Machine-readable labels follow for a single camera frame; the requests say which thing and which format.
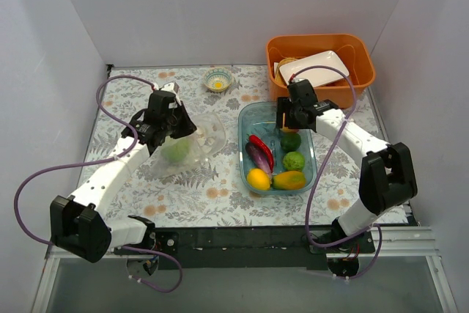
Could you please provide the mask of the orange peach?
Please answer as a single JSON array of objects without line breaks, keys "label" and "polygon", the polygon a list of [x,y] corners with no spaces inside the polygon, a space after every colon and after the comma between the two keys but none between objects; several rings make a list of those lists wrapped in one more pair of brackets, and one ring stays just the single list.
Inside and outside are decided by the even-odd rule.
[{"label": "orange peach", "polygon": [[297,133],[299,130],[298,129],[292,129],[288,127],[282,127],[281,132],[283,133]]}]

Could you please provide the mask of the green cabbage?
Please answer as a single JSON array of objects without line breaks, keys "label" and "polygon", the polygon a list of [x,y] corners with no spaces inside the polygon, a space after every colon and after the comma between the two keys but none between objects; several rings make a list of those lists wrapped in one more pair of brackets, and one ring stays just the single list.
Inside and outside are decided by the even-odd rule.
[{"label": "green cabbage", "polygon": [[169,163],[180,163],[186,159],[191,150],[191,141],[188,139],[178,139],[172,145],[161,150],[161,155]]}]

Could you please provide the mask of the clear zip top bag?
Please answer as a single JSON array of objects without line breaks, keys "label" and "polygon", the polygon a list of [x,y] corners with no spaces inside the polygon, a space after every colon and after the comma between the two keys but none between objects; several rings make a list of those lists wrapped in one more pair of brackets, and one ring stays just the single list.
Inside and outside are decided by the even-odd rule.
[{"label": "clear zip top bag", "polygon": [[196,131],[181,139],[171,139],[155,151],[150,161],[150,174],[154,178],[188,172],[205,165],[226,144],[226,131],[215,113],[193,117]]}]

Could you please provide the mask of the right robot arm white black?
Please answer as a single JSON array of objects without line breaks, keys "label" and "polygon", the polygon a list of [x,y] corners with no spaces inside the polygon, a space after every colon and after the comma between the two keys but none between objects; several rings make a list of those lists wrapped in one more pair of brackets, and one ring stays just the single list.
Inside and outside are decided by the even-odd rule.
[{"label": "right robot arm white black", "polygon": [[346,152],[360,169],[358,200],[332,224],[325,243],[310,238],[319,248],[348,252],[382,214],[418,193],[409,148],[374,137],[354,123],[335,103],[318,100],[307,80],[289,84],[288,96],[277,100],[279,127],[312,130]]}]

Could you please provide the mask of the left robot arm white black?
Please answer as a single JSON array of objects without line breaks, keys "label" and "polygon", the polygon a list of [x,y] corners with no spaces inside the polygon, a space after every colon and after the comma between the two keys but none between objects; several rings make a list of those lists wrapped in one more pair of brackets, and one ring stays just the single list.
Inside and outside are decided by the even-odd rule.
[{"label": "left robot arm white black", "polygon": [[151,221],[128,216],[106,223],[104,217],[125,182],[167,138],[180,139],[196,131],[178,91],[175,82],[155,87],[148,106],[126,124],[110,161],[67,198],[57,196],[52,201],[52,244],[91,263],[111,248],[131,245],[140,254],[155,248],[155,225]]}]

